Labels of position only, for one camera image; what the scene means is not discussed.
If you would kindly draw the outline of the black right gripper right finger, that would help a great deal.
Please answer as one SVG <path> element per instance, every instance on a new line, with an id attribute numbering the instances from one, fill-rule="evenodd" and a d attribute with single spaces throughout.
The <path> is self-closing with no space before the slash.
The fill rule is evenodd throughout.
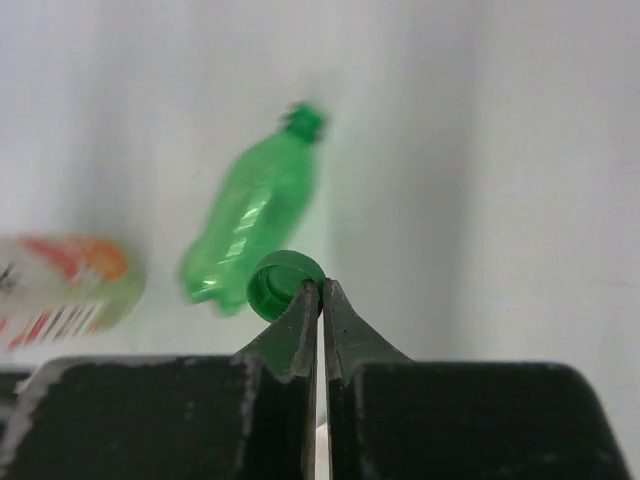
<path id="1" fill-rule="evenodd" d="M 334 479 L 627 479 L 594 389 L 552 362 L 408 358 L 323 287 Z"/>

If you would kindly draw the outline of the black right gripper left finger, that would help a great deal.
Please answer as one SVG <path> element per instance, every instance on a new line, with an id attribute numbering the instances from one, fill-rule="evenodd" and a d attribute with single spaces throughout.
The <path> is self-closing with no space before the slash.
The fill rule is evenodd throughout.
<path id="1" fill-rule="evenodd" d="M 233 355 L 59 358 L 11 407 L 5 479 L 311 479 L 316 285 Z"/>

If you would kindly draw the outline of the green bottle cap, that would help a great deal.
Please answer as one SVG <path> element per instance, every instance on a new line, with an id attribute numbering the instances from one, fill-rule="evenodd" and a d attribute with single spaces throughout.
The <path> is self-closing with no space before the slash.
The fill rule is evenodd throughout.
<path id="1" fill-rule="evenodd" d="M 288 309 L 300 285 L 310 281 L 321 292 L 326 274 L 312 258 L 294 251 L 278 250 L 255 267 L 246 288 L 251 309 L 273 323 Z"/>

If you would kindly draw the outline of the green plastic bottle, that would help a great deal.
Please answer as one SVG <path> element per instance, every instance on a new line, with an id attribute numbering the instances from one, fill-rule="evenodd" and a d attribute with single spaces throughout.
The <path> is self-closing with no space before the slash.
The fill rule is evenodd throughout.
<path id="1" fill-rule="evenodd" d="M 244 307 L 256 266 L 284 248 L 312 201 L 326 123 L 318 106 L 298 103 L 273 133 L 234 160 L 179 264 L 189 302 L 212 302 L 225 316 Z"/>

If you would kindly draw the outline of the clear bottle with orange label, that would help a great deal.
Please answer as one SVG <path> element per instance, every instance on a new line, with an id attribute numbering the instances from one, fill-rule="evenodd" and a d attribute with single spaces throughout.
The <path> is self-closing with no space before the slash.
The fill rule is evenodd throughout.
<path id="1" fill-rule="evenodd" d="M 108 330 L 145 287 L 140 262 L 95 235 L 1 237 L 1 351 Z"/>

